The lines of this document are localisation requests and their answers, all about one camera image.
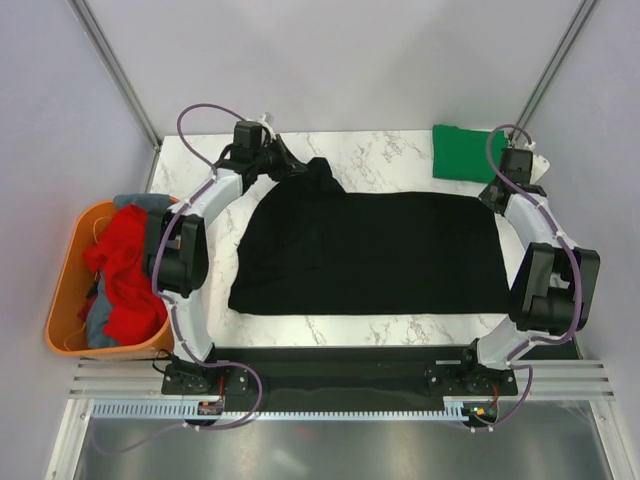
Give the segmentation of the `orange plastic basket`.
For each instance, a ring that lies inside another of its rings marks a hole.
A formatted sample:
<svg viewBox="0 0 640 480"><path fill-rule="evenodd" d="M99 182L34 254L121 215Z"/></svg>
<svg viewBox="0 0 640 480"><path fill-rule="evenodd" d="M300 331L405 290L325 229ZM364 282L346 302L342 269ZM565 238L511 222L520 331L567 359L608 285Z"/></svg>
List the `orange plastic basket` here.
<svg viewBox="0 0 640 480"><path fill-rule="evenodd" d="M115 213L113 202L107 200L89 207L76 221L45 328L46 343L59 355L128 361L151 359L162 349L173 350L172 331L167 324L141 344L103 349L88 346L85 323L78 312L85 304L94 275L85 265L82 254L95 244Z"/></svg>

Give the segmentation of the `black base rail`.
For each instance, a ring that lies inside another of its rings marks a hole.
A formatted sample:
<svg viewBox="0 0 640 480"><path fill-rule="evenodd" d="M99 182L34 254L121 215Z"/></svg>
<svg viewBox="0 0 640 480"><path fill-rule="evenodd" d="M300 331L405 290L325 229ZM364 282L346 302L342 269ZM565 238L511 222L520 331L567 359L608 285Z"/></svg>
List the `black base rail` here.
<svg viewBox="0 0 640 480"><path fill-rule="evenodd" d="M165 395L220 394L232 409L435 409L447 397L514 397L510 370L477 364L470 347L219 348L214 369L172 358Z"/></svg>

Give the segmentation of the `folded green t shirt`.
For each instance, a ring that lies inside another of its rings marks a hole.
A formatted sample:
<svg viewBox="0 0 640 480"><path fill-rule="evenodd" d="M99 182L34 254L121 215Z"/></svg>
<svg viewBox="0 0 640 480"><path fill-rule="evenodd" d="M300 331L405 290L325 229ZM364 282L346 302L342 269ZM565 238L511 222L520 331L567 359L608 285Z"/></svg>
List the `folded green t shirt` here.
<svg viewBox="0 0 640 480"><path fill-rule="evenodd" d="M434 178L487 184L494 178L486 156L489 133L448 125L432 128Z"/></svg>

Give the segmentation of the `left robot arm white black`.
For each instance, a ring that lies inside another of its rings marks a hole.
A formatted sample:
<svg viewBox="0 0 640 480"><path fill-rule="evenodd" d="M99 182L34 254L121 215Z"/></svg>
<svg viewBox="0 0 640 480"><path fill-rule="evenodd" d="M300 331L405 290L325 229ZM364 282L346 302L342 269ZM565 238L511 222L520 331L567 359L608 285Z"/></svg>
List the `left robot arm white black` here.
<svg viewBox="0 0 640 480"><path fill-rule="evenodd" d="M189 364L185 382L198 393L211 392L220 378L211 359L214 342L200 292L209 273L207 228L260 176L280 182L306 170L275 133L268 115L240 120L231 143L195 191L147 215L143 271L169 314L174 355Z"/></svg>

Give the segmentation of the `left aluminium frame post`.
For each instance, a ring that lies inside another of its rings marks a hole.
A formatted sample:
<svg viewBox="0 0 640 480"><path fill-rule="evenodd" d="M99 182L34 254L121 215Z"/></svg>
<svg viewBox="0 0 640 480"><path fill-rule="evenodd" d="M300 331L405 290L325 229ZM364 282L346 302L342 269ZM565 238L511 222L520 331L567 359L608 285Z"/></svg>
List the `left aluminium frame post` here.
<svg viewBox="0 0 640 480"><path fill-rule="evenodd" d="M130 113L133 115L136 124L151 145L151 148L155 152L158 152L161 148L162 140L156 128L152 125L149 115L144 110L130 79L122 67L114 48L109 42L89 2L85 0L69 0L68 4L99 55L111 79L114 81L117 90Z"/></svg>

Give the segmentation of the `black t shirt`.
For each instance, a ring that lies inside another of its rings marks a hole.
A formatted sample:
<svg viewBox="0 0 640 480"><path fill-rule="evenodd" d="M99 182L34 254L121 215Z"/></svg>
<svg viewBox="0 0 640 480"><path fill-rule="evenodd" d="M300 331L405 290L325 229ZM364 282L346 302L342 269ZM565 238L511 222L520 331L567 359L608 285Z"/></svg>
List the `black t shirt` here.
<svg viewBox="0 0 640 480"><path fill-rule="evenodd" d="M431 192L349 193L328 162L274 186L237 248L231 309L254 315L501 314L493 213Z"/></svg>

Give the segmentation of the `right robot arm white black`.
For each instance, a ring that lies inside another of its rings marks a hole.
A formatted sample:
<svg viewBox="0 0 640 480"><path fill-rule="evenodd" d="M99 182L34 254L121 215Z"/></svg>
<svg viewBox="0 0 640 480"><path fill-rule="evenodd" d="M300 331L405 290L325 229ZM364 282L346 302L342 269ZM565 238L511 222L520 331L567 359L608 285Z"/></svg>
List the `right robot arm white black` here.
<svg viewBox="0 0 640 480"><path fill-rule="evenodd" d="M539 344L561 345L589 317L600 269L599 254L578 246L550 211L544 189L532 182L534 155L506 147L480 201L514 228L525 249L507 299L506 317L475 340L475 359L458 368L467 392L483 392L494 371L508 370Z"/></svg>

